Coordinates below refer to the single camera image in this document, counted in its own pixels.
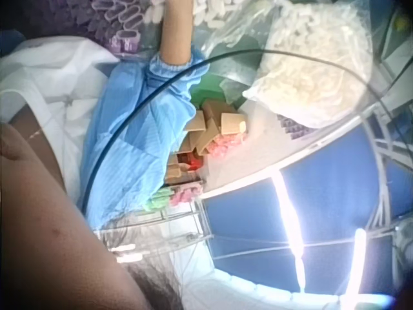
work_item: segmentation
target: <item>blue gown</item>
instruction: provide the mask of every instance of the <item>blue gown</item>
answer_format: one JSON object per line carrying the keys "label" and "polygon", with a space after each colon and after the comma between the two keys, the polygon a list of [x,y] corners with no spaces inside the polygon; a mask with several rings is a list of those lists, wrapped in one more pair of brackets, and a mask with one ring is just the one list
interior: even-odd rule
{"label": "blue gown", "polygon": [[[203,60],[193,49],[184,66],[170,66],[156,55],[149,63],[121,62],[112,71],[86,134],[81,165],[84,191],[90,173],[120,124],[157,87]],[[97,173],[86,209],[92,229],[140,211],[163,185],[170,153],[182,142],[186,124],[195,116],[190,87],[201,81],[204,67],[174,83],[137,116],[116,140]],[[78,202],[83,202],[84,192]]]}

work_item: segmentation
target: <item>skin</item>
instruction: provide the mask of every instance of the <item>skin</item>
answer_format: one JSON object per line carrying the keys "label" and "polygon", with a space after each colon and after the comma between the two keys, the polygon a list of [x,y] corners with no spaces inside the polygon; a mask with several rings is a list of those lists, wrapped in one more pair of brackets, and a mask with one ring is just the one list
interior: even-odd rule
{"label": "skin", "polygon": [[[168,0],[161,58],[190,59],[192,0]],[[1,125],[1,282],[36,309],[147,309],[140,288],[89,229],[30,110]]]}

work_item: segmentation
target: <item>white cotton balls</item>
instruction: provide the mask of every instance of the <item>white cotton balls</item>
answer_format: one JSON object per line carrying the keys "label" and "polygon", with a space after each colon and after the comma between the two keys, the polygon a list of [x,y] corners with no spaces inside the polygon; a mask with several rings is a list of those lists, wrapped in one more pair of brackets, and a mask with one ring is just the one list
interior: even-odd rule
{"label": "white cotton balls", "polygon": [[[211,29],[225,26],[224,17],[228,12],[241,8],[244,0],[194,0],[194,25],[203,23]],[[165,0],[151,0],[151,5],[145,12],[143,22],[145,24],[159,24],[162,22],[165,11]]]}
{"label": "white cotton balls", "polygon": [[[371,35],[350,5],[285,6],[272,25],[267,48],[331,61],[370,79]],[[244,96],[310,128],[345,117],[366,91],[343,70],[296,57],[265,55],[260,71]]]}

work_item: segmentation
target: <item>white sheet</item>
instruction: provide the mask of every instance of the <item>white sheet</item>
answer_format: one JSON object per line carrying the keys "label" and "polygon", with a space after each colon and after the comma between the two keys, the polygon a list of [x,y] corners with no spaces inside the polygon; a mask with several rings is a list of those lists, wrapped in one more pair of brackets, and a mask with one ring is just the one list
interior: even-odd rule
{"label": "white sheet", "polygon": [[0,120],[29,104],[49,141],[69,197],[79,198],[83,141],[107,77],[96,65],[119,60],[82,37],[48,37],[20,44],[0,59]]}

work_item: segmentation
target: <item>green item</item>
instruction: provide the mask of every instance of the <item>green item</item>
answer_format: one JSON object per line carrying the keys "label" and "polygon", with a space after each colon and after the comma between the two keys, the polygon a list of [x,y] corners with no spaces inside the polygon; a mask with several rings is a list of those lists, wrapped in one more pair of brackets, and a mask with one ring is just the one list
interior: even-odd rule
{"label": "green item", "polygon": [[143,206],[146,212],[164,210],[169,206],[170,197],[174,191],[169,188],[159,189],[151,199]]}

